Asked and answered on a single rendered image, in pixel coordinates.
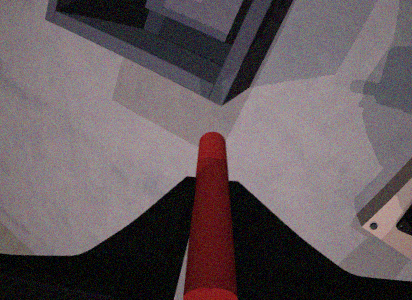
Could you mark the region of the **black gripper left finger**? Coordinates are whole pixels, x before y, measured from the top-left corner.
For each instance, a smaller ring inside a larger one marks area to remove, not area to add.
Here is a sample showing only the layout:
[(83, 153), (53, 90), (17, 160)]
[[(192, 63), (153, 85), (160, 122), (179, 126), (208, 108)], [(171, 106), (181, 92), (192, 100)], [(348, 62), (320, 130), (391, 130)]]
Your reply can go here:
[(194, 192), (195, 177), (186, 176), (84, 254), (0, 254), (0, 300), (174, 300)]

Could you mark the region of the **red peg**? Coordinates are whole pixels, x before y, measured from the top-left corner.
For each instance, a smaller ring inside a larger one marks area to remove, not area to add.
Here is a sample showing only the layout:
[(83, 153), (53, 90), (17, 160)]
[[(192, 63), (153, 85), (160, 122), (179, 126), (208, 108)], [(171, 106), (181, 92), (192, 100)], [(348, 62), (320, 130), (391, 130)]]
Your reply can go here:
[(226, 142), (199, 140), (183, 300), (238, 300)]

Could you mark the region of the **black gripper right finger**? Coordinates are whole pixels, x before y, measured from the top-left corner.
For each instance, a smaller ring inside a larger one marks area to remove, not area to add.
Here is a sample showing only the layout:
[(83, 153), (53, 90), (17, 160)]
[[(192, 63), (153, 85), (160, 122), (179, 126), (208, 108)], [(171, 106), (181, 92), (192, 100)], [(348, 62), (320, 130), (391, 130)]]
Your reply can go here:
[(238, 300), (412, 300), (412, 281), (359, 277), (229, 181)]

